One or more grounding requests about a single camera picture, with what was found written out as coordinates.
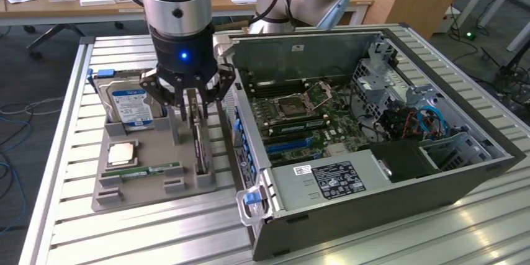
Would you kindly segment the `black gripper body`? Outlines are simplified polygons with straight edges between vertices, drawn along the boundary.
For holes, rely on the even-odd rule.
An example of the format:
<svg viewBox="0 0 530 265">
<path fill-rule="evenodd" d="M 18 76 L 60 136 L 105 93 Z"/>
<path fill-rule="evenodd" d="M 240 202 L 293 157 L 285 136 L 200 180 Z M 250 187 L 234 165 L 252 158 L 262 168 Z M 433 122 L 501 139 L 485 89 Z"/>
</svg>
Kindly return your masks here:
<svg viewBox="0 0 530 265">
<path fill-rule="evenodd" d="M 212 52 L 213 26 L 208 24 L 196 34 L 162 35 L 149 27 L 157 57 L 156 73 L 172 86 L 184 89 L 205 88 L 217 73 L 217 61 Z"/>
</svg>

